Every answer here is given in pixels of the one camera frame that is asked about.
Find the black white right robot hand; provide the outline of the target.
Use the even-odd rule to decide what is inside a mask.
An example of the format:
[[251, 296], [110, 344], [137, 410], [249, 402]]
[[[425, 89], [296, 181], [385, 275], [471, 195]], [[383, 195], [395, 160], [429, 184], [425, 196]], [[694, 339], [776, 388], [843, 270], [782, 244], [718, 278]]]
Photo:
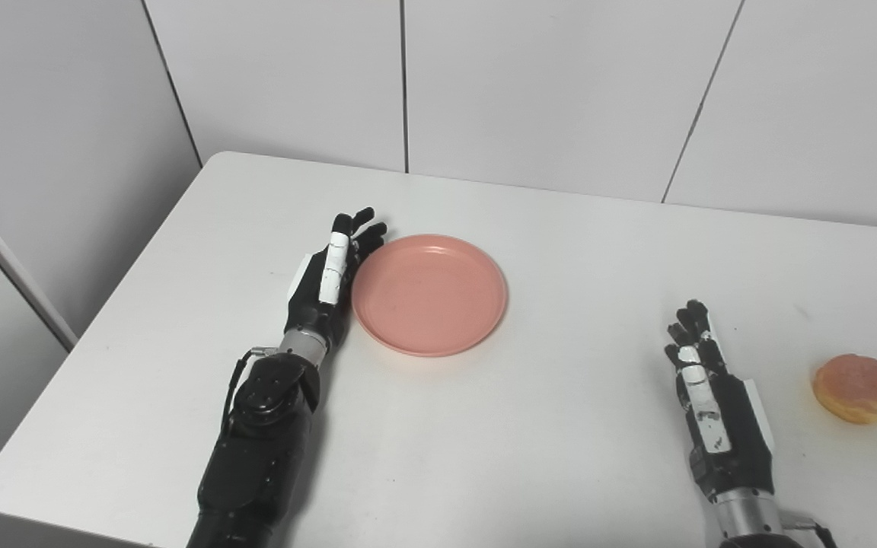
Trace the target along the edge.
[[722, 356], [709, 308], [687, 301], [667, 332], [672, 341], [665, 354], [693, 444], [688, 462], [694, 482], [710, 502], [734, 489], [773, 495], [772, 451], [748, 385]]

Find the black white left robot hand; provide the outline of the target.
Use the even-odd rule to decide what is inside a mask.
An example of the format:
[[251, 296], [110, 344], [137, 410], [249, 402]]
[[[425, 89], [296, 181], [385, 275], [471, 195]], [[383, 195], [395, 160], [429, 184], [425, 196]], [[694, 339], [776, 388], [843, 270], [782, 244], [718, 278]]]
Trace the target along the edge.
[[375, 209], [354, 215], [338, 214], [327, 245], [301, 264], [289, 296], [285, 331], [317, 334], [327, 350], [339, 346], [346, 334], [352, 284], [359, 267], [385, 243], [387, 225], [375, 222]]

